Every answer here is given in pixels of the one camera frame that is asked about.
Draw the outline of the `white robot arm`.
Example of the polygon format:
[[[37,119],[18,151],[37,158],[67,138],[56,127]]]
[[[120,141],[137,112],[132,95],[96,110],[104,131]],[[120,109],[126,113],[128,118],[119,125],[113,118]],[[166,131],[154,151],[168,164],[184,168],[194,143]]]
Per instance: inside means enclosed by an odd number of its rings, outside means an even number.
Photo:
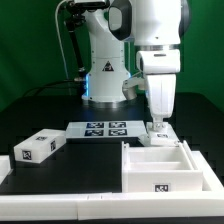
[[[90,35],[91,69],[79,66],[82,100],[97,106],[147,94],[151,128],[161,130],[172,115],[179,44],[190,23],[188,0],[61,0],[70,13],[70,34],[86,25]]]

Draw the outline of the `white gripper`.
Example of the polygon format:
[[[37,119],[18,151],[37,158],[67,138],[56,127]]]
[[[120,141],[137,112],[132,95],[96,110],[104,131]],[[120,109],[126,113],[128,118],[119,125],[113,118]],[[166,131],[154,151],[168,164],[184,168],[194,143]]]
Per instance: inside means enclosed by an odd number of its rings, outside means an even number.
[[[180,51],[178,49],[141,50],[136,54],[136,63],[146,80],[153,129],[162,129],[163,119],[169,118],[173,112],[176,74],[180,72]]]

